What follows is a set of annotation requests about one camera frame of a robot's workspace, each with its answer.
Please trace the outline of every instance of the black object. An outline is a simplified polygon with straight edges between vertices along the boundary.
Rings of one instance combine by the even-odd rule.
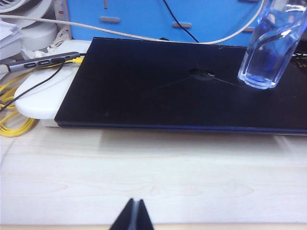
[[[138,127],[307,134],[307,77],[289,64],[278,86],[237,78],[246,49],[94,38],[55,117],[61,127]]]
[[[144,201],[130,199],[110,230],[154,230]]]

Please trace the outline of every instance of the cord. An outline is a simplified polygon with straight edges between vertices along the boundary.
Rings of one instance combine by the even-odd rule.
[[[19,98],[21,98],[22,96],[24,96],[26,93],[30,92],[32,89],[40,86],[41,84],[44,84],[45,82],[49,81],[50,79],[52,79],[54,76],[57,75],[58,72],[60,72],[60,70],[63,68],[64,64],[66,64],[64,62],[65,59],[63,59],[63,62],[60,64],[60,67],[57,69],[57,71],[55,71],[49,78],[47,78],[44,81],[41,81],[40,83],[36,84],[35,86],[32,86],[30,89],[24,91],[23,93],[19,94],[17,97],[13,98],[12,100],[10,100],[10,102],[8,102],[7,104],[5,104],[1,109],[0,109],[0,113],[6,109],[7,107],[9,107],[13,102],[15,102],[16,100],[18,100]]]
[[[23,77],[25,77],[26,75],[32,73],[34,70],[29,71],[27,73],[24,73],[20,76],[18,76],[17,78],[9,81],[8,83],[0,86],[1,90],[5,90],[7,89],[11,84],[14,84],[15,82],[21,80]],[[0,101],[6,103],[9,100],[12,100],[14,98],[14,94],[17,90],[17,88],[19,87],[19,85],[9,89],[8,91],[4,92],[1,94],[0,96]],[[19,135],[22,135],[24,133],[26,133],[27,131],[29,131],[37,122],[37,120],[33,119],[33,118],[26,118],[25,122],[18,128],[15,129],[11,129],[5,126],[5,123],[10,120],[12,117],[18,115],[18,111],[16,110],[15,105],[10,105],[7,106],[8,110],[13,110],[12,113],[10,113],[9,115],[7,115],[5,118],[3,118],[2,120],[0,120],[0,135],[5,136],[5,137],[16,137]]]
[[[174,16],[174,14],[173,14],[171,8],[169,7],[168,3],[166,2],[166,0],[162,0],[162,1],[164,2],[165,6],[167,7],[167,9],[168,9],[169,13],[171,14],[171,16],[173,17],[173,19],[177,22],[178,26],[179,26],[181,29],[183,29],[188,35],[190,35],[190,37],[193,38],[195,42],[199,43],[199,41],[198,41],[189,31],[187,31],[186,28],[184,28],[184,27],[178,22],[177,18]]]
[[[261,4],[260,4],[259,8],[257,9],[256,13],[254,14],[254,16],[241,29],[237,30],[236,32],[234,32],[233,34],[231,34],[227,37],[224,37],[224,38],[221,38],[221,39],[218,39],[218,40],[215,40],[215,41],[210,41],[210,42],[199,42],[199,44],[205,44],[205,45],[217,44],[217,43],[224,42],[226,40],[229,40],[230,38],[237,36],[239,33],[244,31],[258,17],[258,15],[259,15],[262,7],[263,7],[264,1],[265,0],[261,0]],[[81,27],[85,27],[85,28],[89,28],[89,29],[103,31],[103,32],[110,33],[110,34],[115,34],[115,35],[120,35],[120,36],[125,36],[125,37],[131,37],[131,38],[141,39],[141,40],[146,40],[146,41],[176,42],[176,41],[167,41],[167,40],[160,40],[160,39],[156,39],[156,38],[127,34],[127,33],[122,33],[122,32],[118,32],[118,31],[100,28],[100,27],[97,27],[97,26],[86,25],[86,24],[75,23],[75,22],[61,21],[61,20],[52,20],[52,19],[45,19],[45,18],[33,18],[33,17],[25,17],[25,16],[17,16],[17,15],[4,15],[4,14],[0,15],[0,18],[23,19],[23,20],[30,20],[30,21],[37,21],[37,22],[75,25],[75,26],[81,26]]]

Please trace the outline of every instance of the clear glass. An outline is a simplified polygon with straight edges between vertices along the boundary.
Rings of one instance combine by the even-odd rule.
[[[307,0],[267,0],[238,77],[247,85],[276,87],[307,27]]]

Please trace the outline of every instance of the wooden desk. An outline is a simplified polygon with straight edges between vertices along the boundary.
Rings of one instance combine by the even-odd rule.
[[[130,197],[155,224],[307,223],[307,137],[40,124],[1,137],[2,224],[111,224]]]
[[[158,224],[155,230],[306,230],[306,224]],[[2,230],[109,230],[100,226],[2,226]]]

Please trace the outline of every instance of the blue panel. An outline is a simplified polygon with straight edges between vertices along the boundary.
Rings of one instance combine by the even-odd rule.
[[[174,15],[181,23],[190,23],[188,30],[200,41],[226,37],[237,31],[255,14],[259,1],[249,0],[168,0]],[[90,24],[110,30],[153,38],[193,42],[175,22],[162,0],[67,0],[70,21]],[[119,18],[119,23],[106,23],[100,17]],[[100,31],[73,26],[74,39],[91,40],[93,36],[119,37]],[[251,32],[242,32],[223,42],[224,45],[247,46]]]

